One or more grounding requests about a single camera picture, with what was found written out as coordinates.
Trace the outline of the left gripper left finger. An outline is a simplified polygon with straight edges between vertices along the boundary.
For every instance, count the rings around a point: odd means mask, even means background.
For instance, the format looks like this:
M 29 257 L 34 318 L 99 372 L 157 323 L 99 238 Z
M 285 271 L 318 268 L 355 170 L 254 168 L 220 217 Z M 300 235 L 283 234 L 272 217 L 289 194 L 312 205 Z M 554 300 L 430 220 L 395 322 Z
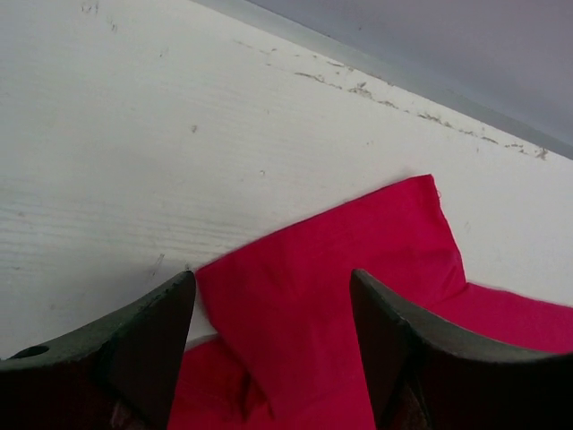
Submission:
M 165 429 L 196 280 L 150 293 L 1 362 L 3 429 Z

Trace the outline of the bright red t shirt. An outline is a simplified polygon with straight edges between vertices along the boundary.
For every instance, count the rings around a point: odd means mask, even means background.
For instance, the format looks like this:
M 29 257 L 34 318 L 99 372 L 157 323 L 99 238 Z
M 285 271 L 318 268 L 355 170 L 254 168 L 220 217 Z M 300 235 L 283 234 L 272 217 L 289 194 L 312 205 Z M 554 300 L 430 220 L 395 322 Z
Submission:
M 196 278 L 218 336 L 185 353 L 172 429 L 372 429 L 350 304 L 364 269 L 468 330 L 552 353 L 572 311 L 466 280 L 432 176 L 284 228 Z

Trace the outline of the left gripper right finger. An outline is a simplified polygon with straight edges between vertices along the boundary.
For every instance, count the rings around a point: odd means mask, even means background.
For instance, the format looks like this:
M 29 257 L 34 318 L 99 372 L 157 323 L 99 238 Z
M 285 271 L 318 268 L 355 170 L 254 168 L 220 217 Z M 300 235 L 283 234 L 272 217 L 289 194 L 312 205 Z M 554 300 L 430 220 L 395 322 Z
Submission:
M 350 297 L 379 429 L 570 429 L 572 356 L 464 329 L 355 270 Z

